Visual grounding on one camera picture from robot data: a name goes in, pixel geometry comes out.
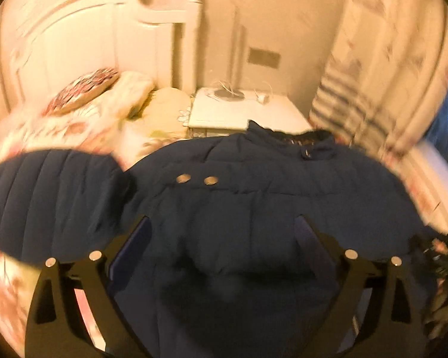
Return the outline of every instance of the nightstand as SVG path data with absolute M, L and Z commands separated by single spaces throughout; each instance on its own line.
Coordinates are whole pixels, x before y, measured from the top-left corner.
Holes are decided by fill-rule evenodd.
M 196 93 L 188 127 L 192 137 L 230 135 L 247 129 L 249 120 L 274 131 L 298 135 L 312 127 L 285 95 L 257 92 L 267 97 L 264 104 L 256 99 L 253 90 L 241 90 L 244 99 L 220 99 L 217 89 L 202 88 Z

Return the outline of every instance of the navy blue jacket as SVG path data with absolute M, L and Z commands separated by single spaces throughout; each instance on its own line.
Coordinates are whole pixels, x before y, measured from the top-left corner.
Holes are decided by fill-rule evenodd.
M 0 249 L 32 263 L 76 259 L 145 214 L 151 242 L 114 297 L 154 357 L 291 355 L 335 295 L 309 272 L 296 218 L 363 257 L 407 264 L 423 223 L 379 163 L 325 132 L 288 138 L 251 122 L 161 148 L 125 173 L 71 151 L 12 159 L 0 166 Z M 435 281 L 413 272 L 423 308 Z

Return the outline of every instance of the headboard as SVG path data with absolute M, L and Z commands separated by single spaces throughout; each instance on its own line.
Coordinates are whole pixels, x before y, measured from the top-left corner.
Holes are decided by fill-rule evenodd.
M 196 90 L 202 0 L 158 11 L 141 0 L 65 0 L 25 30 L 10 60 L 18 100 L 44 101 L 101 67 L 146 73 L 157 88 Z

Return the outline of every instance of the gold button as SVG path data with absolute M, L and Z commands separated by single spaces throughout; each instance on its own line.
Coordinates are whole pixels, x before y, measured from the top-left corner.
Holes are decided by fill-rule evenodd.
M 178 183 L 186 183 L 186 182 L 189 182 L 190 179 L 191 179 L 191 175 L 189 175 L 189 174 L 182 174 L 182 175 L 179 175 L 176 178 L 176 181 Z
M 209 176 L 208 178 L 204 179 L 204 183 L 207 184 L 208 186 L 217 184 L 218 181 L 219 181 L 219 179 L 216 178 L 215 176 Z

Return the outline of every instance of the floral curtain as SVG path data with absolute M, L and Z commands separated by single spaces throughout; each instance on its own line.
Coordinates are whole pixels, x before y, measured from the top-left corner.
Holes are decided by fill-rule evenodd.
M 443 0 L 346 0 L 310 121 L 378 158 L 403 155 L 447 90 Z

